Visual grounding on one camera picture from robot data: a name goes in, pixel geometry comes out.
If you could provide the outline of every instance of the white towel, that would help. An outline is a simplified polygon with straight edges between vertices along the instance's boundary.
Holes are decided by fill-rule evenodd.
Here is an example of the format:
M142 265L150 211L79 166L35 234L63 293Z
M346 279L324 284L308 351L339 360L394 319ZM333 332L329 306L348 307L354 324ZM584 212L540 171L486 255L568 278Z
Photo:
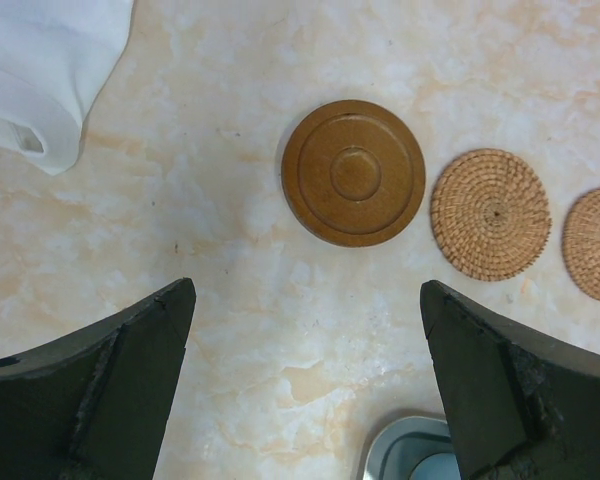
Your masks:
M55 175L129 37L133 0L0 0L0 146Z

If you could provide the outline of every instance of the raised center circle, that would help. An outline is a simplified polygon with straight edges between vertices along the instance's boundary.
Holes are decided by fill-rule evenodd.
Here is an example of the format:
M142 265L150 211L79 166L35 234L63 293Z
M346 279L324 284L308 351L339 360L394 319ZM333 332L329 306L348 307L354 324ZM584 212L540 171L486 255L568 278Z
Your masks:
M347 200L370 198L380 187L381 178L378 161L362 148L347 148L331 162L331 184Z

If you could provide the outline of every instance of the coaster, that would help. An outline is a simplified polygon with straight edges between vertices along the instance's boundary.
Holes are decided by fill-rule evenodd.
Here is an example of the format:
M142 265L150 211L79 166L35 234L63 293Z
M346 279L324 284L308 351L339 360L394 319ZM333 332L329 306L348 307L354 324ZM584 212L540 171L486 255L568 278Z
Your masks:
M345 247L375 245L415 216L425 186L418 142L378 105L344 100L318 108L293 132L282 186L298 220Z
M562 254L573 281L600 300L600 189L571 208L562 235Z
M489 282L529 267L551 229L547 196L531 167L491 149L462 155L445 169L433 192L431 223L447 260Z

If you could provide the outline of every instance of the marble surface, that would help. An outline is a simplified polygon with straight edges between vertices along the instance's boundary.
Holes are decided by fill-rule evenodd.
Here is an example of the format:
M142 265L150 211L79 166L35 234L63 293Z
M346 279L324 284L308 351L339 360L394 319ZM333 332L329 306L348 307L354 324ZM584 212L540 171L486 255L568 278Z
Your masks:
M292 128L341 98L390 108L427 165L411 225L361 250L305 231L279 181ZM455 271L428 222L436 176L478 147L526 159L554 222L494 284ZM442 412L422 282L600 353L600 302L560 255L598 186L600 0L138 0L78 164L52 178L0 150L0 357L190 276L155 478L352 478L382 419Z

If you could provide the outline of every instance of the brown wooden lid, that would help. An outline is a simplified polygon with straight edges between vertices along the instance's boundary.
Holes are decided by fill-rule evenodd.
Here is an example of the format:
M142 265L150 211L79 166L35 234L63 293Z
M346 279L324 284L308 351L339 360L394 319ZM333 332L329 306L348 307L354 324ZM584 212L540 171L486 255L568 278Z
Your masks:
M282 159L291 210L313 234L346 247L375 245L415 216L425 186L418 142L378 105L343 100L313 111Z

